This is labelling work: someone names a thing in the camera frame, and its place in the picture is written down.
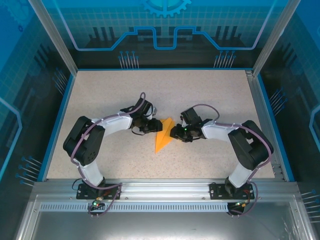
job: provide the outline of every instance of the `metal base plate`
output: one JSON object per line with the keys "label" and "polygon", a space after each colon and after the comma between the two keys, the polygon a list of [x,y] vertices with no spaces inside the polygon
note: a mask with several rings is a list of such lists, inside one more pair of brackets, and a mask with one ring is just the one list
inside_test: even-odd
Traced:
{"label": "metal base plate", "polygon": [[[106,184],[105,187],[110,187],[114,184]],[[92,189],[92,187],[89,187],[88,185],[81,183],[78,186],[78,191],[76,194],[76,199],[81,200],[94,200],[97,197],[100,197],[103,195],[104,200],[112,200],[117,193],[118,188],[114,187],[109,190],[103,191],[101,194],[99,194],[99,190]],[[121,193],[118,194],[118,196],[115,198],[116,200],[120,199]]]}
{"label": "metal base plate", "polygon": [[233,194],[233,197],[229,196],[229,193],[225,189],[224,183],[213,182],[209,184],[211,200],[247,200],[248,195],[244,192],[244,190],[248,190],[250,192],[250,200],[255,199],[255,194],[251,184],[243,185],[237,193]]}

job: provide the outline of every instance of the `gear logo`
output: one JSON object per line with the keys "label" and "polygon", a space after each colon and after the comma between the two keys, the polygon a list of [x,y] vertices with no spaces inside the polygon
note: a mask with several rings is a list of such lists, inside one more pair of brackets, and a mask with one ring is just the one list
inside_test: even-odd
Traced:
{"label": "gear logo", "polygon": [[0,7],[6,6],[7,10],[18,24],[22,25],[30,14],[28,0],[0,0]]}
{"label": "gear logo", "polygon": [[149,10],[150,14],[166,18],[168,15],[173,17],[175,14],[180,14],[181,10],[186,10],[191,0],[142,0],[141,3],[144,5],[144,10]]}

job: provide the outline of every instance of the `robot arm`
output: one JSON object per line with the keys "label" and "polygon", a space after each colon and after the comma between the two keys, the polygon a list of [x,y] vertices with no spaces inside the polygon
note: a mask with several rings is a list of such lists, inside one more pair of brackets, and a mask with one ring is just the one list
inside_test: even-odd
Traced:
{"label": "robot arm", "polygon": [[[98,156],[100,146],[104,137],[120,130],[132,129],[134,127],[144,133],[162,131],[162,123],[160,120],[153,118],[157,113],[157,109],[153,105],[144,101],[143,105],[132,114],[134,109],[141,105],[143,99],[140,98],[135,106],[121,109],[115,117],[107,118],[90,131],[88,137],[81,143],[74,155],[74,161],[79,163],[79,167],[85,178],[96,187],[103,187],[104,177],[100,173],[96,158]],[[63,143],[63,149],[72,155],[76,144],[84,132],[99,119],[89,119],[81,116],[74,124],[72,130]]]}
{"label": "robot arm", "polygon": [[[172,138],[185,143],[198,139],[218,139],[231,143],[239,161],[235,170],[225,180],[225,189],[231,196],[246,184],[257,166],[269,156],[264,143],[236,125],[217,123],[212,119],[202,121],[193,108],[182,112],[181,119],[182,124],[177,124],[170,132]],[[273,153],[273,146],[253,121],[248,120],[241,126],[259,135]]]}

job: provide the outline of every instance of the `metal post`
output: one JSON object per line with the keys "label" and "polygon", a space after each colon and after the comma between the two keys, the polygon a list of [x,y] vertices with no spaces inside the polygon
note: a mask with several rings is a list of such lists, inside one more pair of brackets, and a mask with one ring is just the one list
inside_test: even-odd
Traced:
{"label": "metal post", "polygon": [[42,3],[41,0],[28,0],[28,1],[32,6],[35,14],[39,18],[40,22],[42,23],[44,29],[48,33],[51,41],[53,42],[54,46],[59,52],[61,58],[66,64],[70,73],[73,76],[76,76],[78,68],[72,56],[70,55],[69,50],[67,49],[67,46],[64,43],[64,40],[60,36],[58,29],[56,28],[54,22],[52,21],[47,9],[45,8],[44,4]]}
{"label": "metal post", "polygon": [[256,77],[260,73],[262,67],[266,63],[269,55],[274,49],[276,43],[278,42],[281,34],[285,30],[288,22],[290,21],[292,15],[295,13],[297,6],[299,5],[300,0],[289,0],[283,9],[281,16],[276,22],[268,40],[266,41],[258,59],[256,60],[252,72],[253,76]]}

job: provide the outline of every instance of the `speckled tabletop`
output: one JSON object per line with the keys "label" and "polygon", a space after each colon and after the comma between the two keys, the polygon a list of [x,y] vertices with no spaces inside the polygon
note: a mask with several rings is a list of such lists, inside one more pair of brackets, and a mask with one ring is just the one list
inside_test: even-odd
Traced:
{"label": "speckled tabletop", "polygon": [[[48,179],[78,178],[75,165],[63,150],[63,142],[80,116],[101,118],[134,105],[141,92],[157,109],[157,119],[171,117],[198,103],[215,106],[221,123],[259,124],[244,70],[141,70],[79,71],[72,89],[47,174]],[[215,118],[208,107],[197,107],[204,120]],[[104,138],[97,164],[107,179],[226,178],[238,160],[230,143],[173,140],[155,154],[155,133],[137,136],[130,130]],[[273,178],[270,164],[255,175]]]}

